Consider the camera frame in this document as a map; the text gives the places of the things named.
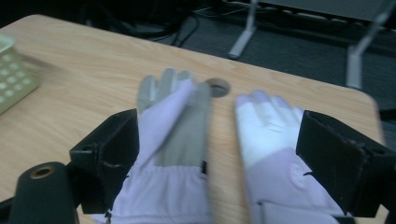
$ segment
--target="perforated container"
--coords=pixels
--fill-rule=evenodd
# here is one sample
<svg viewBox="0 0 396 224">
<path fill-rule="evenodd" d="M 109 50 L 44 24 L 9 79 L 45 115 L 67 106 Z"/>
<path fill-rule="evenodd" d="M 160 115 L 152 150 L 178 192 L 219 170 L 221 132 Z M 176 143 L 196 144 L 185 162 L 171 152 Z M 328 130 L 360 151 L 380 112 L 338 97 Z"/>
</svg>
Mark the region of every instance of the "perforated container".
<svg viewBox="0 0 396 224">
<path fill-rule="evenodd" d="M 0 114 L 37 88 L 14 49 L 13 38 L 0 35 Z"/>
</svg>

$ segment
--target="black wire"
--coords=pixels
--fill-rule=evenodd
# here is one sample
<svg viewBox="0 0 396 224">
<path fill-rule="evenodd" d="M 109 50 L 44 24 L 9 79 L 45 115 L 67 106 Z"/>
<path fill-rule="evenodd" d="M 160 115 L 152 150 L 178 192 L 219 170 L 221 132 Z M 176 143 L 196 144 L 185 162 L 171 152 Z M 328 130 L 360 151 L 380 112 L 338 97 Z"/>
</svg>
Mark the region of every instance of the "black wire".
<svg viewBox="0 0 396 224">
<path fill-rule="evenodd" d="M 200 22 L 199 22 L 199 20 L 198 20 L 198 18 L 195 16 L 195 15 L 191 15 L 191 17 L 194 19 L 194 21 L 195 21 L 195 26 L 194 26 L 194 28 L 192 28 L 192 30 L 182 39 L 182 40 L 180 40 L 179 41 L 179 44 L 178 45 L 176 45 L 176 42 L 178 41 L 178 37 L 179 37 L 179 35 L 180 35 L 180 31 L 177 31 L 177 36 L 176 36 L 176 38 L 174 39 L 174 41 L 173 41 L 173 43 L 172 43 L 172 46 L 177 46 L 178 48 L 182 48 L 183 47 L 183 45 L 186 43 L 186 41 L 195 33 L 195 31 L 197 31 L 198 30 L 198 27 L 199 27 L 199 25 L 200 25 Z"/>
</svg>

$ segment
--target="wooden table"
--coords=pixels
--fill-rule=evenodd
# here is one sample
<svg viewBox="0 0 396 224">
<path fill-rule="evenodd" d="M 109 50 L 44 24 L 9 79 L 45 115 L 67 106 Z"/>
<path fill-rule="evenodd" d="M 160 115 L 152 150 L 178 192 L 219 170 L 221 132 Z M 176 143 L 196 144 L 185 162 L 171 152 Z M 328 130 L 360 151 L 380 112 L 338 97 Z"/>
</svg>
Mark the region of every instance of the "wooden table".
<svg viewBox="0 0 396 224">
<path fill-rule="evenodd" d="M 112 114 L 136 107 L 139 81 L 166 67 L 190 70 L 197 81 L 227 80 L 230 93 L 213 100 L 208 138 L 209 197 L 216 223 L 248 223 L 233 114 L 237 94 L 265 90 L 292 105 L 336 117 L 383 143 L 377 106 L 368 95 L 323 82 L 89 27 L 31 16 L 3 29 L 17 40 L 40 86 L 0 116 L 0 201 L 18 176 L 46 161 L 68 163 L 69 149 Z M 383 223 L 377 219 L 360 223 Z M 81 223 L 92 223 L 80 215 Z"/>
</svg>

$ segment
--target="gray and purple glove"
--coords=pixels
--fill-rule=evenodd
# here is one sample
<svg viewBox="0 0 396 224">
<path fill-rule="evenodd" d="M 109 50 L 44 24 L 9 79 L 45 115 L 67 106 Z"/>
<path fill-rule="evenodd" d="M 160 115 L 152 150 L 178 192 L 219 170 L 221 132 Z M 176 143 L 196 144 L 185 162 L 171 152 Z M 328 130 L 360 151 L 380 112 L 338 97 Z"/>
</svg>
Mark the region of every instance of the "gray and purple glove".
<svg viewBox="0 0 396 224">
<path fill-rule="evenodd" d="M 264 91 L 239 95 L 235 116 L 251 223 L 338 223 L 343 213 L 296 155 L 303 110 Z"/>
<path fill-rule="evenodd" d="M 166 69 L 138 93 L 140 151 L 117 196 L 111 223 L 211 223 L 205 152 L 210 88 Z M 105 223 L 104 215 L 94 215 Z"/>
</svg>

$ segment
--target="lavender fabric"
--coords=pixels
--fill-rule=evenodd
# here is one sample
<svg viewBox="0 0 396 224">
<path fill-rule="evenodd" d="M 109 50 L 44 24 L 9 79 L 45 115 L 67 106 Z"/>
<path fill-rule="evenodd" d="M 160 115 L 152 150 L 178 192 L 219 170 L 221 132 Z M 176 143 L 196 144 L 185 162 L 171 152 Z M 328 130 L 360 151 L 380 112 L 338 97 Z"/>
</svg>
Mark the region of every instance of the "lavender fabric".
<svg viewBox="0 0 396 224">
<path fill-rule="evenodd" d="M 111 223 L 211 223 L 206 175 L 197 166 L 156 166 L 156 155 L 170 137 L 196 85 L 181 80 L 169 95 L 145 108 L 139 124 L 140 151 L 111 211 Z M 106 223 L 104 215 L 94 215 Z"/>
<path fill-rule="evenodd" d="M 252 223 L 337 223 L 331 215 L 342 215 L 327 191 L 312 176 L 304 175 L 310 170 L 295 153 L 303 112 L 264 91 L 235 99 Z M 304 222 L 285 219 L 295 215 L 295 209 L 305 211 Z"/>
</svg>

